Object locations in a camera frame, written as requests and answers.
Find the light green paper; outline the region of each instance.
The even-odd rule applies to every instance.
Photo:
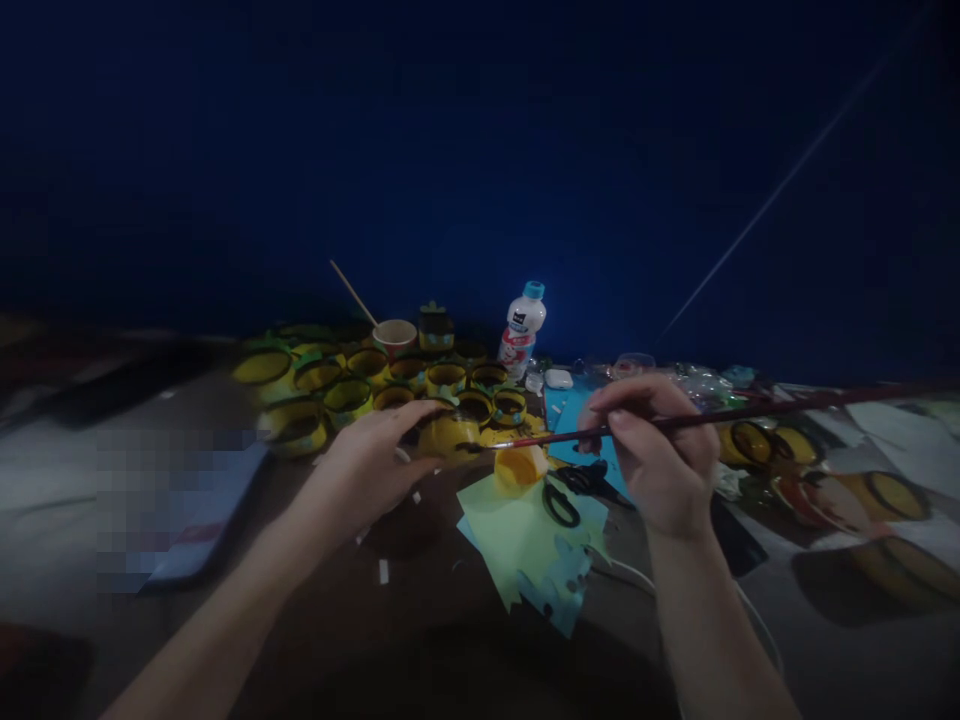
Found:
[[[505,490],[496,477],[474,483],[457,493],[460,505],[504,607],[520,602],[517,572],[540,586],[559,559],[555,538],[564,538],[574,548],[589,546],[607,557],[603,526],[607,508],[590,497],[577,496],[561,483],[553,483],[580,513],[581,524],[564,528],[543,507],[543,484],[523,492]]]

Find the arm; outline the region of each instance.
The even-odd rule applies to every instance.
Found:
[[[665,435],[644,418],[690,415],[664,376],[613,383],[580,427],[608,424],[630,496],[643,515],[664,645],[690,718],[799,718],[753,633],[710,524],[719,442],[712,426]],[[594,444],[586,451],[598,450]]]
[[[290,594],[440,461],[399,465],[400,436],[436,404],[371,413],[344,430],[290,507],[131,683],[104,720],[216,720],[230,712]]]

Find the paper sheet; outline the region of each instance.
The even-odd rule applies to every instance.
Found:
[[[884,403],[847,411],[905,478],[960,500],[960,443],[942,422]]]
[[[483,555],[508,612],[520,602],[522,586],[524,596],[541,612],[544,603],[551,605],[551,622],[569,637],[583,602],[578,576],[590,567],[583,548],[592,547],[607,557],[603,527],[608,511],[593,498],[578,497],[562,484],[553,484],[577,508],[580,526],[564,528],[550,518],[543,507],[542,482],[517,492],[491,475],[458,493],[464,517],[457,527]],[[561,557],[558,548],[567,547],[575,563]]]

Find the bottle label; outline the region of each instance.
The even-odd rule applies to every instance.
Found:
[[[511,330],[512,328],[507,328],[503,331],[503,342],[500,343],[500,354],[497,359],[505,367],[525,365],[533,356],[537,336],[534,333],[515,335]]]

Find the right hand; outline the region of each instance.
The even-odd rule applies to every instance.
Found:
[[[665,537],[700,538],[710,530],[720,440],[712,425],[664,434],[647,420],[697,412],[669,378],[644,375],[598,390],[577,421],[578,430],[610,426],[630,497],[648,531]],[[599,438],[580,443],[581,452],[599,450]]]

